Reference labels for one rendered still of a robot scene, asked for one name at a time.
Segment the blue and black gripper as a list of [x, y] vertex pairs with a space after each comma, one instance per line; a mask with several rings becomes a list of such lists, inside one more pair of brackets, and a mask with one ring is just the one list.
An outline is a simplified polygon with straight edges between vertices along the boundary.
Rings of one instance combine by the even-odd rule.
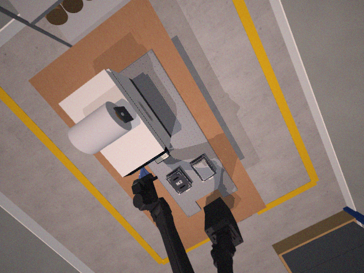
[[[149, 173], [144, 167], [142, 169], [140, 169], [140, 174], [139, 174], [139, 179], [141, 179], [143, 182], [148, 180], [148, 179], [152, 179], [153, 181], [155, 181], [156, 179], [158, 179], [157, 176], [153, 176], [151, 173]], [[151, 191], [155, 191], [156, 189], [150, 190]]]

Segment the white cylinder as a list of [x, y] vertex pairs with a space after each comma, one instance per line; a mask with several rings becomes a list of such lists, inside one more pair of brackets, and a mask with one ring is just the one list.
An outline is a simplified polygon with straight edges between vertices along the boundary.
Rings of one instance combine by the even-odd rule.
[[86, 154], [96, 154], [132, 129], [116, 114], [116, 104], [107, 101], [68, 130], [71, 143]]

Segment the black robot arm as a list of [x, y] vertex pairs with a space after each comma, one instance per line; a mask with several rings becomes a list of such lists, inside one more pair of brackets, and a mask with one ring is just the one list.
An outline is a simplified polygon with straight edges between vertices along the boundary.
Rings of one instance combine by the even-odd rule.
[[[133, 194], [133, 204], [140, 211], [149, 210], [153, 221], [158, 227], [168, 259], [173, 273], [195, 273], [179, 234], [176, 230], [172, 211], [166, 200], [158, 198], [152, 179], [142, 181], [136, 179], [131, 187]], [[233, 256], [236, 248], [232, 242], [237, 240], [228, 225], [212, 234], [215, 244], [212, 244], [211, 256], [213, 264], [217, 268], [217, 273], [233, 273]]]

